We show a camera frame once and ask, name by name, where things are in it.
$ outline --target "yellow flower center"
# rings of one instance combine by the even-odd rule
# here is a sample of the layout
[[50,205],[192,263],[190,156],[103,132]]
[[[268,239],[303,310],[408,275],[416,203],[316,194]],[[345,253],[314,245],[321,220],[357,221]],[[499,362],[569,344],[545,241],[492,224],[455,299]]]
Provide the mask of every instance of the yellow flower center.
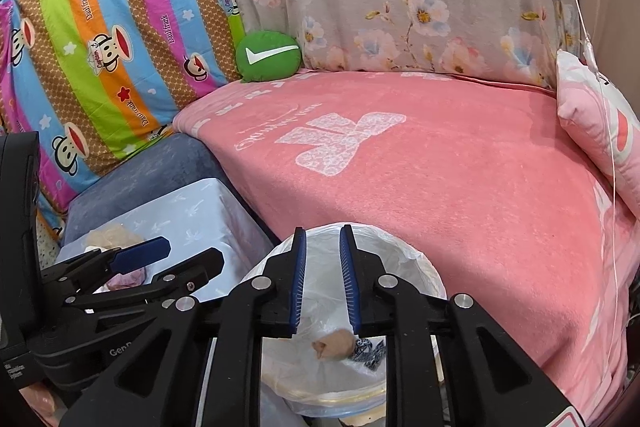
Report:
[[425,12],[424,10],[418,10],[416,18],[422,24],[426,24],[427,22],[431,22],[431,15],[429,15],[429,12]]

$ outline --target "pink blanket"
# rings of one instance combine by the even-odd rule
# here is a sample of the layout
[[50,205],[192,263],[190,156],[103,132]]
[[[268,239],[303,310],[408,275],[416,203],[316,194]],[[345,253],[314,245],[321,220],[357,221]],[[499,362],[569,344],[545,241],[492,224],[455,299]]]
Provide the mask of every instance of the pink blanket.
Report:
[[174,126],[207,144],[279,237],[357,221],[423,251],[449,295],[473,295],[585,420],[620,391],[640,230],[616,204],[616,286],[610,187],[548,92],[306,73],[224,86]]

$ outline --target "metal screw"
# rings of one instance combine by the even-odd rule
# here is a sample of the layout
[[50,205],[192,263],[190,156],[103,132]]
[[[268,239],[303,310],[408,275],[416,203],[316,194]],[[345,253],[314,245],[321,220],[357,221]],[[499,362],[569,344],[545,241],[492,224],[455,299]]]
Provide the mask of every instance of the metal screw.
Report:
[[180,297],[177,301],[175,301],[175,307],[179,312],[188,312],[196,305],[196,301],[194,301],[193,297]]
[[251,286],[253,286],[257,290],[266,290],[269,286],[271,286],[271,279],[265,277],[264,275],[260,275],[260,277],[256,277],[251,281]]
[[398,286],[398,279],[396,279],[393,275],[381,275],[378,279],[378,284],[383,288],[395,288]]
[[474,305],[474,300],[471,298],[471,295],[467,295],[466,293],[459,293],[456,295],[453,302],[456,303],[456,306],[465,310]]

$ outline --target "red star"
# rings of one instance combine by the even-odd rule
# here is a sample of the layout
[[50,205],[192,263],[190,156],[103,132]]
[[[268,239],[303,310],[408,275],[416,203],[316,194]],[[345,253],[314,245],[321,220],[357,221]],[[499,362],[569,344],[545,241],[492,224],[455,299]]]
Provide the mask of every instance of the red star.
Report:
[[131,98],[129,95],[130,92],[131,92],[130,89],[127,89],[126,87],[121,87],[120,92],[118,93],[118,98],[120,99],[120,101],[125,102],[129,100]]

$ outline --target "pink pillow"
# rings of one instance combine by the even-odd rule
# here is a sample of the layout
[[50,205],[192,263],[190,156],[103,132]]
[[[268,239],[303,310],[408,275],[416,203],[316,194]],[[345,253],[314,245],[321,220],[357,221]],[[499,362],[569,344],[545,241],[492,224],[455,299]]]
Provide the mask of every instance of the pink pillow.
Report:
[[602,93],[604,100],[600,83],[578,57],[558,51],[560,123],[598,169],[612,181],[607,131],[609,117],[616,190],[626,206],[640,218],[640,122],[622,93],[606,78],[602,79]]

